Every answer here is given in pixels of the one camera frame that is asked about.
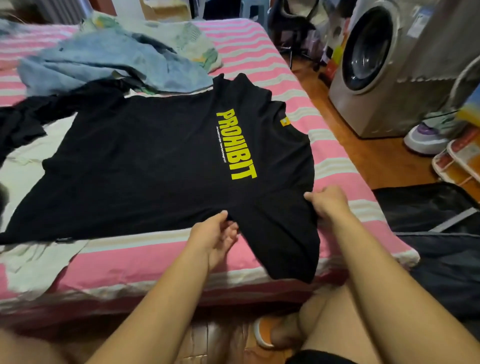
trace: hand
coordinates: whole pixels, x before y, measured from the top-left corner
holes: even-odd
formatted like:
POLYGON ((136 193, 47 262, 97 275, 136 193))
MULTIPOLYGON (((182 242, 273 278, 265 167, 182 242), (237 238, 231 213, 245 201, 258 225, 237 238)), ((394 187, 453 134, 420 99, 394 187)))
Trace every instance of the hand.
POLYGON ((352 213, 348 206, 348 199, 339 186, 327 186, 321 192, 305 192, 303 196, 312 203, 317 214, 323 218, 332 219, 333 216, 352 213))
POLYGON ((222 211, 204 222, 197 222, 190 231, 187 247, 207 253, 208 270, 212 271, 237 241, 238 224, 227 221, 228 212, 222 211))

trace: radiator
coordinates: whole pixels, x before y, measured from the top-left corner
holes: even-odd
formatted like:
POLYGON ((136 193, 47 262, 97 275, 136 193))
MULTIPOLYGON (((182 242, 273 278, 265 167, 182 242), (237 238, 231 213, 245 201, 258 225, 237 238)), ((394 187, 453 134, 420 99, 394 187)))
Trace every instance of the radiator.
POLYGON ((93 9, 88 0, 34 0, 40 13, 53 24, 79 24, 93 9))

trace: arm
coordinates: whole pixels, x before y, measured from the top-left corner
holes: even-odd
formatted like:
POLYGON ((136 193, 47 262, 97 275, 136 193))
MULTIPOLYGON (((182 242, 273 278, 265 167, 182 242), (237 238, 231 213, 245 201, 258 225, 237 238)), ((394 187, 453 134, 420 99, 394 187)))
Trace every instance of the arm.
POLYGON ((388 363, 480 363, 477 340, 364 228, 339 187, 305 198, 331 221, 363 319, 388 363))
POLYGON ((237 238, 227 212, 195 224, 187 245, 130 316, 87 364, 173 363, 209 271, 237 238))

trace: washing machine door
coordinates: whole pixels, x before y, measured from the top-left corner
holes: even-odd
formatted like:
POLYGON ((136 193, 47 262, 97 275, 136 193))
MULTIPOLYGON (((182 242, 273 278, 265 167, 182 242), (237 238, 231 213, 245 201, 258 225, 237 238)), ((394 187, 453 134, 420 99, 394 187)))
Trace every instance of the washing machine door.
POLYGON ((357 20, 345 45, 342 76, 355 94, 369 91, 380 80, 396 46, 399 30, 397 7, 375 1, 357 20))

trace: stool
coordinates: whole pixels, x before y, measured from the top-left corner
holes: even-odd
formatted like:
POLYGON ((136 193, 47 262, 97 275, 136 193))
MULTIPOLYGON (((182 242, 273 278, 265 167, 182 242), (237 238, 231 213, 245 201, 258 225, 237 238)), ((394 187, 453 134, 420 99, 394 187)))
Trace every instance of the stool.
POLYGON ((270 6, 270 0, 241 0, 240 3, 240 18, 250 18, 250 9, 252 6, 258 6, 257 23, 268 31, 267 12, 270 6))

